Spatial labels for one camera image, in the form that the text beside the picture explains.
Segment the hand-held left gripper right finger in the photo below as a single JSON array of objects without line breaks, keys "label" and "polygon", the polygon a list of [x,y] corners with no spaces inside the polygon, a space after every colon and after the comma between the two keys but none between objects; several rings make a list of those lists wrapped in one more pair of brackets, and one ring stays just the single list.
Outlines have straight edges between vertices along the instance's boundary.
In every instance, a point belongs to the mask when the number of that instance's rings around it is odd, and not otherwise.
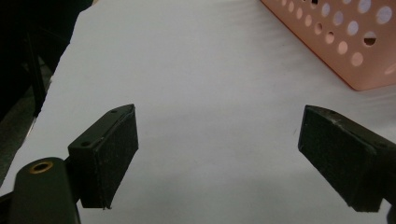
[{"label": "hand-held left gripper right finger", "polygon": [[357,212],[396,206],[396,144],[327,108],[304,108],[299,151]]}]

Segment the pink perforated plastic basket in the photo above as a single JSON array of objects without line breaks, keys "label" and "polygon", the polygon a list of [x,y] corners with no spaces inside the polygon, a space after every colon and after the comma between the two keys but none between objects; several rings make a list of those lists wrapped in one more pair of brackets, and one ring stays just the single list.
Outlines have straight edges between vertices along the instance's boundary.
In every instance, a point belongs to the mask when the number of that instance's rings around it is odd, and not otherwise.
[{"label": "pink perforated plastic basket", "polygon": [[396,0],[261,0],[356,91],[396,85]]}]

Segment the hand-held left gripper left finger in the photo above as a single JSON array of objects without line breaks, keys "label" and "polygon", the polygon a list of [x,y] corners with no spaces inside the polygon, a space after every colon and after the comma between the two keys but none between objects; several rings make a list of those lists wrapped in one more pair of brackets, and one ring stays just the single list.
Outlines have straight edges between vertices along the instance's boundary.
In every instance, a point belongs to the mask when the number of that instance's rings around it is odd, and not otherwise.
[{"label": "hand-held left gripper left finger", "polygon": [[106,112],[69,146],[84,208],[110,208],[138,150],[134,104]]}]

